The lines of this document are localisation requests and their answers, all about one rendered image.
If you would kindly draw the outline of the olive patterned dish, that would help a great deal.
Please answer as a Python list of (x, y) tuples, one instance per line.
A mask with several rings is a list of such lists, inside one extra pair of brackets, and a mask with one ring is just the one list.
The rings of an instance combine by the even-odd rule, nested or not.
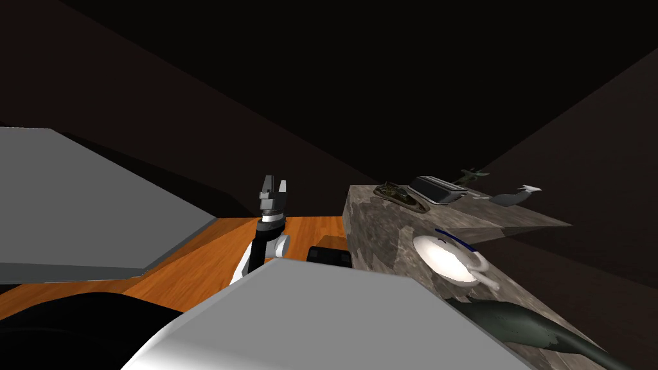
[(430, 211), (429, 205), (424, 201), (411, 196), (407, 190), (395, 183), (385, 182), (373, 190), (374, 194), (391, 203), (399, 205), (416, 213), (424, 214)]

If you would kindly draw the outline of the grey black toaster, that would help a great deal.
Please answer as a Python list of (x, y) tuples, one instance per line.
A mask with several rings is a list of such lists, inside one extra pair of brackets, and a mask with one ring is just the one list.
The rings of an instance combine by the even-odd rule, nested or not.
[(408, 185), (408, 189), (421, 196), (424, 200), (436, 205), (453, 203), (468, 194), (466, 188), (432, 176), (416, 177)]

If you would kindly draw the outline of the grey table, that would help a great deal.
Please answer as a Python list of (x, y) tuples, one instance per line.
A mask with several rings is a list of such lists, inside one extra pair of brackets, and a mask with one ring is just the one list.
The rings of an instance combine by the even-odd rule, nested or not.
[(58, 132), (0, 127), (0, 285), (135, 278), (214, 221)]

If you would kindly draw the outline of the grey white pointed object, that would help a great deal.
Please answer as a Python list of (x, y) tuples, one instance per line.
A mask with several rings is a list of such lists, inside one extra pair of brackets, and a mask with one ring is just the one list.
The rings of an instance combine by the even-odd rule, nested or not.
[(541, 191), (534, 186), (523, 185), (516, 194), (499, 194), (490, 198), (490, 202), (502, 207), (511, 207), (525, 201), (533, 192)]

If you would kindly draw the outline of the white mug blue rim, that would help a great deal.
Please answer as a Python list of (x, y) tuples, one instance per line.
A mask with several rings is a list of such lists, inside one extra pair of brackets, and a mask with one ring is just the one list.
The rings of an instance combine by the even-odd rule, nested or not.
[(490, 264), (472, 246), (441, 229), (441, 236), (416, 236), (413, 247), (421, 260), (445, 281), (464, 288), (478, 284), (498, 291), (500, 284), (485, 275)]

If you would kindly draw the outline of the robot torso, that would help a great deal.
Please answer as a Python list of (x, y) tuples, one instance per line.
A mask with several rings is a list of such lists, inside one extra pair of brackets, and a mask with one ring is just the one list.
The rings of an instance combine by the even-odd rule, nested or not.
[(409, 277), (276, 259), (121, 370), (536, 370)]

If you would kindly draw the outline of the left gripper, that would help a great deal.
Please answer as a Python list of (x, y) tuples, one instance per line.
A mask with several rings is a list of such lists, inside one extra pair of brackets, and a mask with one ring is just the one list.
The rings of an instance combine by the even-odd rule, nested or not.
[(280, 180), (278, 191), (273, 191), (274, 176), (267, 175), (263, 182), (262, 192), (259, 192), (261, 212), (263, 216), (279, 215), (283, 213), (287, 201), (287, 182)]

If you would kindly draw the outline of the small green winged figure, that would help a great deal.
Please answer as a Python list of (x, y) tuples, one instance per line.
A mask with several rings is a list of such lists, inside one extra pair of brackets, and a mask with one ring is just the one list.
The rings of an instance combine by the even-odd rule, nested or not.
[(477, 179), (489, 175), (489, 173), (476, 171), (474, 168), (471, 168), (469, 170), (462, 170), (461, 172), (463, 173), (463, 175), (452, 184), (463, 188), (466, 188), (470, 183), (476, 181)]

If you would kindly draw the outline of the dark green curved object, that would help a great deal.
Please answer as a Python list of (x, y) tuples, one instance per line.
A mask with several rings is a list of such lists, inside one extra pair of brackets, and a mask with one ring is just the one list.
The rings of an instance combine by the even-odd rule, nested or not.
[(475, 298), (467, 303), (455, 298), (445, 302), (501, 342), (581, 355), (606, 370), (635, 370), (587, 339), (523, 306)]

